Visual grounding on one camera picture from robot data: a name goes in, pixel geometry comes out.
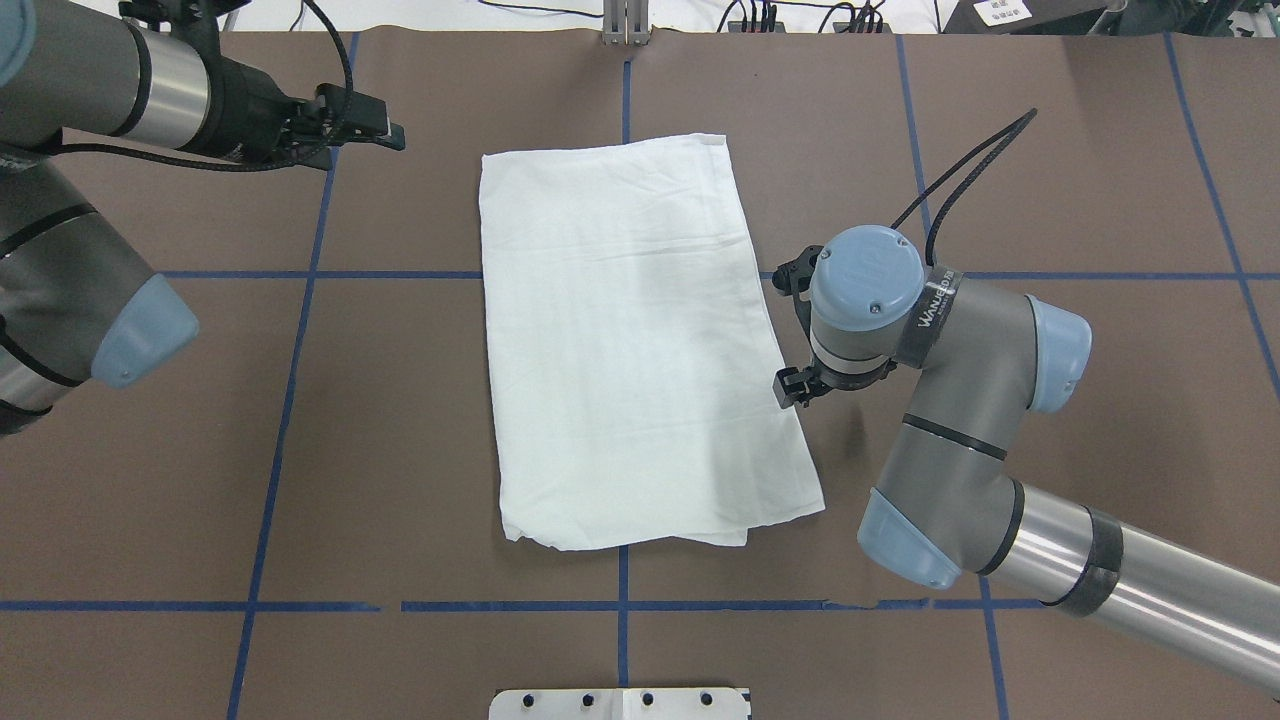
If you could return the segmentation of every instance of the table surface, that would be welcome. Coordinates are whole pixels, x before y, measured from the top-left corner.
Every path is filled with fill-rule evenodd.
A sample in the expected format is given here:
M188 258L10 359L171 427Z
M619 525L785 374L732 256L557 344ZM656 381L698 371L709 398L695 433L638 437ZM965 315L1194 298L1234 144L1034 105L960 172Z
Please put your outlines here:
M801 411L828 509L745 548L504 541L476 209L486 152L719 132L769 270L891 220L1038 106L940 240L945 263L1093 324L1084 383L1028 419L1009 471L1280 580L1280 168L1253 141L1280 114L1274 41L662 31L625 50L378 28L352 45L402 154L250 177L58 160L202 334L0 443L0 715L462 719L502 688L728 684L765 719L1082 701L1097 720L1276 716L1000 587L932 592L868 560L855 532L906 369ZM337 72L320 35L225 47L292 94Z

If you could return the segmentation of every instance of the white towel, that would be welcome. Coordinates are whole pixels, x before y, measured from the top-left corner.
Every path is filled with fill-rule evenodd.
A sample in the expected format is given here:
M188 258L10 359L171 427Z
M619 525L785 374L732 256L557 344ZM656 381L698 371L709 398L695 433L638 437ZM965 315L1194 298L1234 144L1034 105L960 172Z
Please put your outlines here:
M723 136L484 158L508 539L744 544L823 509Z

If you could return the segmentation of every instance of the blue joint cap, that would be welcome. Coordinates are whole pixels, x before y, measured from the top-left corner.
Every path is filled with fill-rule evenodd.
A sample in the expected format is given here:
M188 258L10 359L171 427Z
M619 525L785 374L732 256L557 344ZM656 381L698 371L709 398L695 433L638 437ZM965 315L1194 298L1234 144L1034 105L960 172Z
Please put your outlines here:
M128 387L173 357L198 333L200 320L164 275L151 275L97 346L93 377L116 389Z
M813 311L828 325L876 331L911 310L924 290L924 266L902 233L858 225L827 243L809 287Z
M1036 315L1036 393L1030 410L1057 413L1084 377L1093 347L1089 322L1028 295Z
M960 577L960 566L876 488L858 528L858 544L868 557L916 584L946 589Z
M27 64L36 44L36 5L32 0L0 1L0 87Z

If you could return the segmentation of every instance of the gray robot arm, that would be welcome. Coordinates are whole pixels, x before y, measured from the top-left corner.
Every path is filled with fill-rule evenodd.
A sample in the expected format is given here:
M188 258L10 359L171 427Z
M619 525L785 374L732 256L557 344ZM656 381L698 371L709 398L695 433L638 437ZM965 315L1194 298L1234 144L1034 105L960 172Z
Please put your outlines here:
M404 147L385 104L351 88L340 42L347 83L321 85L314 100L224 58L216 15L246 3L122 3L143 29L69 0L0 0L0 436L90 378L133 383L198 332L164 277L46 163L83 149L63 145L63 128L238 172L325 169L323 149L346 142ZM161 22L169 33L157 32Z
M813 348L778 373L783 406L920 370L858 532L873 560L934 588L988 575L1280 696L1280 587L1004 474L1027 411L1057 410L1080 380L1088 323L941 265L925 278L878 225L806 250L774 284Z

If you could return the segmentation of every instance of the white sticker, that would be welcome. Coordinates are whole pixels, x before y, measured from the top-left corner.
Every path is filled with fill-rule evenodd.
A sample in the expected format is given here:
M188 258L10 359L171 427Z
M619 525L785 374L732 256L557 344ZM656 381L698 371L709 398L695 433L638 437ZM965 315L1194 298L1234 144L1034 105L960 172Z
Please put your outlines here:
M984 0L974 3L973 9L978 10L978 17L987 23L987 27L1016 23L1032 17L1023 0Z

